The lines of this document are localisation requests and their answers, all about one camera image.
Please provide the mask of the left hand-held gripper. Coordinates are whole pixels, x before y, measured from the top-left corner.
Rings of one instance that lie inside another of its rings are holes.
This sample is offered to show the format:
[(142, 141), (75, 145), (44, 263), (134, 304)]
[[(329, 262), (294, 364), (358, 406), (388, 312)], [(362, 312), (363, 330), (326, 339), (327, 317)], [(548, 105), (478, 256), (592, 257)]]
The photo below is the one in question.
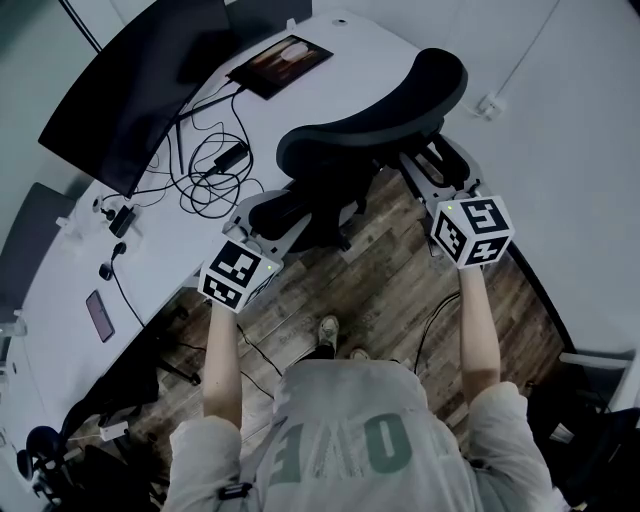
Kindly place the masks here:
[(255, 227), (250, 220), (254, 208), (288, 194), (272, 190), (242, 200), (214, 241), (213, 253), (203, 262), (197, 290), (214, 304), (239, 313), (252, 302), (282, 269), (283, 257), (304, 232), (310, 218), (276, 234), (272, 227)]

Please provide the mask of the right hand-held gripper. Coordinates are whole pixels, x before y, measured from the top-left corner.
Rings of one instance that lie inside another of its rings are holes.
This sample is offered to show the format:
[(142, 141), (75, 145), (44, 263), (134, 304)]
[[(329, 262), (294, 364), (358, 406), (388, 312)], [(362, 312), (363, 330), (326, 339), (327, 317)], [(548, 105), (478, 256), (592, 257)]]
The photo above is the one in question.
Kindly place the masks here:
[[(452, 187), (471, 187), (483, 181), (479, 164), (460, 144), (438, 134), (430, 143), (433, 166)], [(414, 197), (438, 197), (439, 188), (405, 153), (398, 155), (400, 172)], [(428, 241), (458, 270), (497, 262), (514, 235), (514, 226), (500, 196), (458, 193), (439, 201), (431, 214)]]

